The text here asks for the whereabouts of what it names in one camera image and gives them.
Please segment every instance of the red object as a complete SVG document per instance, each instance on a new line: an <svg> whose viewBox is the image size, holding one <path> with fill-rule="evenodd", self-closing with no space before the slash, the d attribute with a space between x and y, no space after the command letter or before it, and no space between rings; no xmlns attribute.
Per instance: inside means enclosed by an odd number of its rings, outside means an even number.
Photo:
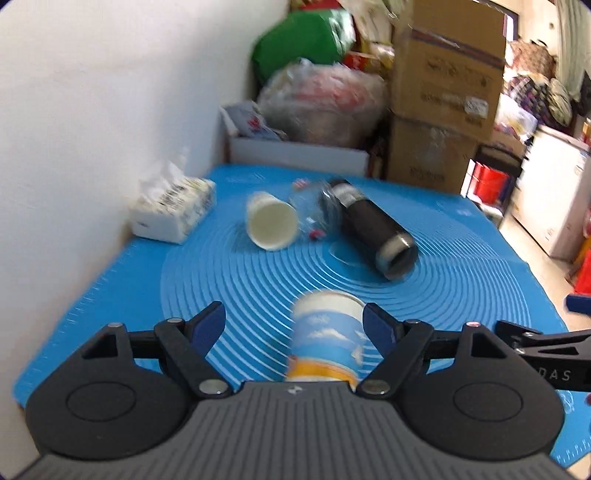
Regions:
<svg viewBox="0 0 591 480"><path fill-rule="evenodd" d="M378 73L381 67L379 58L367 53L350 51L343 58L343 65L351 70L360 70L365 73Z"/></svg>
<svg viewBox="0 0 591 480"><path fill-rule="evenodd" d="M313 242L316 242L317 240L322 240L325 236L326 233L318 228L312 230L309 233L310 240L312 240Z"/></svg>
<svg viewBox="0 0 591 480"><path fill-rule="evenodd" d="M585 261L579 272L574 292L581 295L591 295L591 250L585 255Z"/></svg>
<svg viewBox="0 0 591 480"><path fill-rule="evenodd" d="M340 10L343 8L337 0L321 0L302 5L299 10Z"/></svg>
<svg viewBox="0 0 591 480"><path fill-rule="evenodd" d="M583 124L583 132L581 133L579 140L581 140L583 143L586 143L587 145L589 145L589 142L591 141L591 122L588 118Z"/></svg>
<svg viewBox="0 0 591 480"><path fill-rule="evenodd" d="M257 117L255 117L255 116L253 116L247 123L254 130L260 130L261 129L261 121Z"/></svg>
<svg viewBox="0 0 591 480"><path fill-rule="evenodd" d="M509 175L506 173L493 170L484 165L476 165L474 169L474 179L476 180L474 195L480 198L482 203L493 205L508 178Z"/></svg>
<svg viewBox="0 0 591 480"><path fill-rule="evenodd" d="M294 183L291 184L291 187L296 191L303 190L309 183L310 181L308 179L296 179Z"/></svg>

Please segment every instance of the green bag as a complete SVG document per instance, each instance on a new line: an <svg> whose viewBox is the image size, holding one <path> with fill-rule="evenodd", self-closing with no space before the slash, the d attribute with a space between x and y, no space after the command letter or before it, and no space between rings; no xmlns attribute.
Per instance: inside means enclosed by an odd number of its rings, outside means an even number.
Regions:
<svg viewBox="0 0 591 480"><path fill-rule="evenodd" d="M347 10L292 12L257 42L252 53L256 77L264 85L299 58L318 65L338 63L354 42L353 18Z"/></svg>

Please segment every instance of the paper cup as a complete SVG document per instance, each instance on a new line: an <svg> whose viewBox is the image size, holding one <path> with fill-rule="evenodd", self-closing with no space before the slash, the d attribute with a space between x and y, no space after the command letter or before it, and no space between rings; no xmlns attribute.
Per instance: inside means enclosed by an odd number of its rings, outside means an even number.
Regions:
<svg viewBox="0 0 591 480"><path fill-rule="evenodd" d="M363 365L365 303L349 293L319 290L301 296L286 381L347 381L355 389Z"/></svg>
<svg viewBox="0 0 591 480"><path fill-rule="evenodd" d="M246 206L246 231L264 250L279 250L299 233L296 210L267 192L252 194Z"/></svg>

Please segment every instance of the black thermos bottle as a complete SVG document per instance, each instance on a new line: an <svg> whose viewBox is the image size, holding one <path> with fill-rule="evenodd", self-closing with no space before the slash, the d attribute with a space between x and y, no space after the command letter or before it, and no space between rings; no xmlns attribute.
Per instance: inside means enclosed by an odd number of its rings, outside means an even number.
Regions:
<svg viewBox="0 0 591 480"><path fill-rule="evenodd" d="M345 179L329 181L341 205L341 231L389 280L409 272L418 257L413 236Z"/></svg>

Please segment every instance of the white cabinet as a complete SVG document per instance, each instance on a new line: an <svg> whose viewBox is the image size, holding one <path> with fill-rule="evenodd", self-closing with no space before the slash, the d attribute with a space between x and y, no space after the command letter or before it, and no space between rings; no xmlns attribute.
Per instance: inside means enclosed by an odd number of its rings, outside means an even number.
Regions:
<svg viewBox="0 0 591 480"><path fill-rule="evenodd" d="M540 127L524 164L513 216L549 256L571 261L583 240L591 202L589 147Z"/></svg>

